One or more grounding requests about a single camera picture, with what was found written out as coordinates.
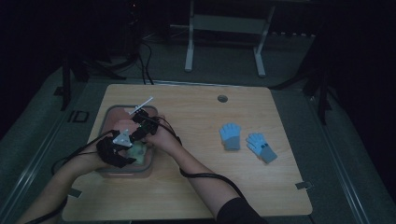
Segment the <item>gray carpet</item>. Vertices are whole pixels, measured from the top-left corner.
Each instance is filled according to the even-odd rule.
[[[267,87],[278,84],[296,73],[312,39],[303,36],[292,38],[270,36],[262,55],[267,72],[266,78],[257,76],[251,48],[225,47],[221,44],[213,47],[201,43],[195,47],[192,72],[185,73],[186,45],[159,44],[152,41],[147,43],[152,48],[149,72],[157,84],[166,83],[159,81],[162,80]],[[142,47],[141,51],[143,60],[146,61],[149,49]],[[92,75],[87,84],[74,81],[72,102],[64,112],[59,110],[62,98],[52,95],[55,88],[61,85],[60,70],[48,78],[0,145],[2,211],[7,210],[3,206],[12,195],[12,190],[30,159],[38,150],[48,149],[41,165],[37,167],[31,186],[22,192],[20,197],[12,198],[15,200],[14,204],[7,203],[13,206],[9,219],[2,223],[13,223],[26,209],[50,179],[50,166],[56,160],[86,143],[108,84],[116,82],[142,84],[139,67],[140,64],[137,63],[128,70],[119,71],[121,76],[128,77],[125,81],[115,81],[99,75]],[[272,91],[272,93],[303,179],[314,185],[308,190],[314,210],[311,217],[268,217],[267,220],[271,224],[394,223],[395,204],[386,193],[347,115],[329,97],[332,110],[327,112],[328,125],[323,127],[315,114],[317,103],[302,94],[303,85],[304,80],[283,91]],[[68,121],[73,110],[89,112],[87,122]],[[352,187],[356,190],[367,217],[359,218],[351,208],[353,204],[346,196],[348,186],[344,184],[345,179],[338,173],[337,162],[334,162],[334,151],[344,165],[344,171],[349,174]],[[155,223],[210,223],[210,220]]]

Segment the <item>wooden table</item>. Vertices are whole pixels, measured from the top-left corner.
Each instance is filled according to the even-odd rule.
[[[218,101],[219,95],[228,102]],[[150,96],[172,124],[183,146],[214,172],[229,177],[251,206],[264,217],[309,215],[312,205],[288,138],[266,88],[223,86],[110,85],[92,128],[90,140],[100,130],[113,105],[140,105]],[[234,122],[241,126],[241,149],[226,151],[219,129]],[[249,133],[264,133],[278,158],[259,160],[246,146]],[[177,164],[156,150],[153,170],[141,179],[103,178],[96,172],[81,176],[73,185],[80,198],[69,197],[63,212],[71,220],[141,220],[211,217]]]

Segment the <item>person's left arm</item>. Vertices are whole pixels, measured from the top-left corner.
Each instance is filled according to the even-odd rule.
[[[94,151],[96,151],[95,144],[81,153]],[[106,166],[108,164],[104,163],[97,153],[76,156],[59,169],[17,223],[26,223],[54,211],[67,197],[74,181],[79,176]],[[57,223],[60,214],[42,223]]]

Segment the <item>black sleeve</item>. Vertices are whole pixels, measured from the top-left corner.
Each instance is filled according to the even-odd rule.
[[[218,223],[254,223],[268,224],[256,211],[242,198],[234,198],[224,204],[218,213]]]

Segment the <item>person's right hand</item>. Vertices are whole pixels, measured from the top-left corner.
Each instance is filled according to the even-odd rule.
[[[159,115],[158,117],[165,119],[164,115]],[[160,123],[170,129],[169,125],[163,119],[160,119]],[[173,156],[174,153],[183,148],[176,138],[161,125],[158,126],[157,132],[154,135],[148,134],[145,139],[148,143],[165,151],[170,156]]]

